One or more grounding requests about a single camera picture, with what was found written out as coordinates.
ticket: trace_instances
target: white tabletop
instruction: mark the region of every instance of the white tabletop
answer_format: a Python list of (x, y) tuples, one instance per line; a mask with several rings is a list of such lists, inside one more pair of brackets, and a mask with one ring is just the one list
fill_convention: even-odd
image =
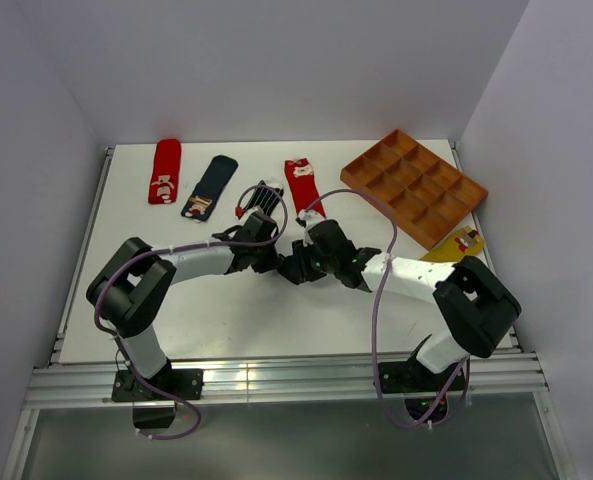
[[(302, 238), (291, 193), (284, 178), (284, 160), (308, 158), (319, 193), (343, 188), (340, 171), (376, 140), (337, 142), (263, 142), (184, 144), (178, 201), (149, 205), (147, 192), (155, 145), (116, 147), (70, 315), (62, 363), (112, 361), (116, 346), (94, 327), (85, 290), (116, 249), (129, 237), (149, 244), (183, 245), (204, 240), (237, 222), (234, 206), (240, 193), (261, 179), (281, 180), (291, 216), (278, 242), (283, 254)], [(454, 164), (446, 140), (421, 141)], [(180, 210), (210, 160), (227, 155), (239, 163), (211, 218), (197, 224)], [(358, 196), (339, 194), (325, 201), (329, 218), (338, 220), (357, 247), (384, 249), (391, 238), (387, 219)], [(281, 208), (274, 218), (282, 221)], [(474, 226), (468, 215), (458, 228)], [(426, 250), (399, 231), (394, 254), (420, 258)], [(202, 277), (173, 286), (155, 321), (163, 350), (171, 359), (231, 359), (307, 355), (357, 354), (370, 349), (373, 296), (343, 287), (334, 278), (294, 286), (272, 272), (250, 271)], [(412, 351), (430, 333), (445, 326), (435, 306), (400, 295), (383, 296), (379, 317), (379, 350)], [(510, 348), (506, 336), (499, 347)]]

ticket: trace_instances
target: gray floor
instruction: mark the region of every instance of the gray floor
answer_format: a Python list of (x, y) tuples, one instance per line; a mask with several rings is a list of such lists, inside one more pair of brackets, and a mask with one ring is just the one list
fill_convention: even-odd
[(136, 437), (130, 409), (45, 411), (23, 478), (557, 478), (531, 395), (473, 400), (431, 433), (395, 429), (372, 401), (209, 407), (169, 442)]

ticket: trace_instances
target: gray wall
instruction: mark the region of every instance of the gray wall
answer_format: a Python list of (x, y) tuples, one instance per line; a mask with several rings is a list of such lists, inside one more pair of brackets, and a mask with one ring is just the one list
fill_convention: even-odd
[(459, 138), (527, 0), (18, 0), (108, 143)]
[(593, 1), (532, 0), (462, 139), (482, 223), (593, 480)]
[(54, 341), (99, 158), (17, 5), (0, 0), (0, 472)]

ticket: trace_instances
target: robotic arm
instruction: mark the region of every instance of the robotic arm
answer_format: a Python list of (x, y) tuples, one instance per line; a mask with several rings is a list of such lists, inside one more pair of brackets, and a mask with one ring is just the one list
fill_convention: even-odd
[[(114, 325), (132, 362), (151, 385), (178, 390), (171, 362), (153, 327), (168, 288), (176, 283), (251, 267), (257, 273), (276, 270), (296, 285), (330, 274), (348, 288), (377, 290), (388, 254), (369, 247), (357, 249), (335, 220), (315, 212), (301, 216), (299, 223), (305, 227), (304, 240), (293, 242), (288, 257), (279, 255), (273, 244), (249, 246), (270, 240), (277, 227), (272, 218), (253, 211), (242, 225), (210, 239), (230, 246), (152, 256), (119, 277), (107, 292), (101, 317)], [(88, 301), (95, 305), (112, 275), (151, 249), (139, 238), (127, 240), (90, 284)], [(475, 257), (455, 264), (391, 258), (385, 290), (437, 305), (447, 326), (426, 338), (404, 362), (405, 391), (433, 391), (441, 374), (462, 358), (489, 357), (521, 312), (511, 293)]]

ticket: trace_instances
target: brown tray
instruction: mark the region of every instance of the brown tray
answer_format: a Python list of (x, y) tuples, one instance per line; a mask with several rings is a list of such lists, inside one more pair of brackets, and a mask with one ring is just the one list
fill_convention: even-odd
[(400, 130), (343, 168), (340, 179), (387, 205), (398, 226), (427, 250), (487, 196), (486, 189)]

